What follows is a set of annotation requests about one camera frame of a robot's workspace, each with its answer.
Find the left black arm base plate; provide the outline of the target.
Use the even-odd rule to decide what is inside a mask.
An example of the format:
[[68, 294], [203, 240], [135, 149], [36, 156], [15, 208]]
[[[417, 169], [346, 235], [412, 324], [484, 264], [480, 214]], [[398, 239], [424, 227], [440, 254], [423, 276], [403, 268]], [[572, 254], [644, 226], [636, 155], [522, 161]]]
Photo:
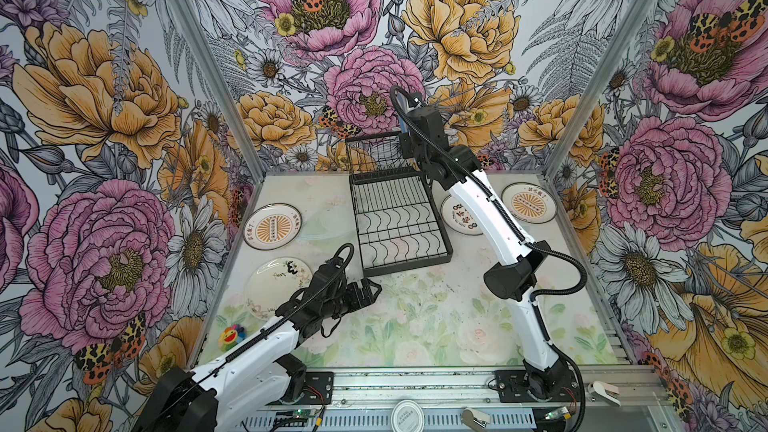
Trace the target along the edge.
[[279, 402], [283, 405], [329, 405], [334, 379], [333, 372], [309, 371], [292, 376]]

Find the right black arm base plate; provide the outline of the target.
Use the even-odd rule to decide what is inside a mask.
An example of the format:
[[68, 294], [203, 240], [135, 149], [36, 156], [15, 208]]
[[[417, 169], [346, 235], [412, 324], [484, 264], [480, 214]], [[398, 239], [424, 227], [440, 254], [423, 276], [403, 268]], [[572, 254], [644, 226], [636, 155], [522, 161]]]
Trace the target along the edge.
[[571, 371], [539, 374], [501, 369], [493, 372], [487, 387], [497, 393], [501, 403], [578, 402], [583, 396]]

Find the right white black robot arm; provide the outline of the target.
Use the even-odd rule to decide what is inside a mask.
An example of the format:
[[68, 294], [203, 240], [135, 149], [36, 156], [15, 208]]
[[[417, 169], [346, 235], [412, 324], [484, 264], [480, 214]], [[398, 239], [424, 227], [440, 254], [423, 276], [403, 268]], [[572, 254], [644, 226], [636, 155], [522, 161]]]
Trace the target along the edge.
[[[554, 399], [564, 388], [584, 393], [585, 383], [575, 360], [554, 343], [539, 306], [541, 296], [568, 296], [581, 291], [587, 282], [583, 264], [574, 257], [551, 249], [524, 231], [493, 189], [480, 160], [467, 146], [450, 145], [438, 107], [427, 104], [419, 93], [400, 86], [389, 91], [400, 123], [403, 155], [413, 158], [418, 169], [439, 183], [476, 220], [497, 256], [485, 272], [486, 287], [511, 303], [513, 330], [523, 350], [523, 383], [532, 398]], [[565, 289], [538, 289], [537, 270], [548, 258], [575, 267], [575, 285]]]

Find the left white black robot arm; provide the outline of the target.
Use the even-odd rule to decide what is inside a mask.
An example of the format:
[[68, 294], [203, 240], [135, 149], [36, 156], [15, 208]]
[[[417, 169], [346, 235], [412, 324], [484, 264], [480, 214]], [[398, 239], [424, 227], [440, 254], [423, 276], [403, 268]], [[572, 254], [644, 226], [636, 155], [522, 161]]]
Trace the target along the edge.
[[189, 371], [178, 366], [158, 381], [136, 419], [135, 431], [227, 431], [245, 415], [273, 402], [294, 402], [304, 389], [306, 365], [293, 352], [336, 322], [372, 305], [381, 287], [350, 283], [346, 268], [355, 247], [345, 243], [275, 311], [255, 335]]

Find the pale glass plate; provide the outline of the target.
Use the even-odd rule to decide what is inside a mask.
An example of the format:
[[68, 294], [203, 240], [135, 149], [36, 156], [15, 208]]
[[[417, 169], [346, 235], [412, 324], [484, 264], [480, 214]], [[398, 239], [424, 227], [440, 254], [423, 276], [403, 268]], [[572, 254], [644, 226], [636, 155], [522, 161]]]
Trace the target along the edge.
[[271, 318], [280, 305], [309, 285], [312, 275], [309, 266], [297, 258], [279, 257], [265, 262], [245, 285], [248, 311], [261, 320]]

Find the white plate red ring pattern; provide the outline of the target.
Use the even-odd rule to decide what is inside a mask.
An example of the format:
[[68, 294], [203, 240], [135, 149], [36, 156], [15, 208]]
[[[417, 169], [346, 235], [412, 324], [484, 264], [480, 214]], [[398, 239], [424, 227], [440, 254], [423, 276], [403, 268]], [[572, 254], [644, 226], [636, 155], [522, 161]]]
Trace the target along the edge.
[[441, 203], [441, 217], [452, 230], [468, 235], [478, 236], [483, 232], [479, 223], [456, 198], [451, 195], [445, 197]]

